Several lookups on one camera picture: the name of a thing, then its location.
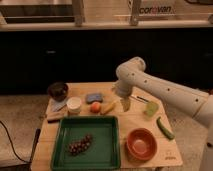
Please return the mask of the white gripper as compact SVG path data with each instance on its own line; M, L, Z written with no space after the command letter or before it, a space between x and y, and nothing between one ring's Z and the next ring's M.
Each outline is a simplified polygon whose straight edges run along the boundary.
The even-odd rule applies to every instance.
M115 94L121 97L120 102L123 107L123 111L127 112L131 106L131 100L129 96L132 94L133 87L122 80L115 82Z

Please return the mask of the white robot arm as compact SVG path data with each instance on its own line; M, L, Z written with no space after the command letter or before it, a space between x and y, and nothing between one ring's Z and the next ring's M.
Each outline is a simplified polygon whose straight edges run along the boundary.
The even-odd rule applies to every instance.
M208 129L199 171L213 171L213 95L145 73L146 64L134 57L116 68L115 94L129 97L137 87L182 110Z

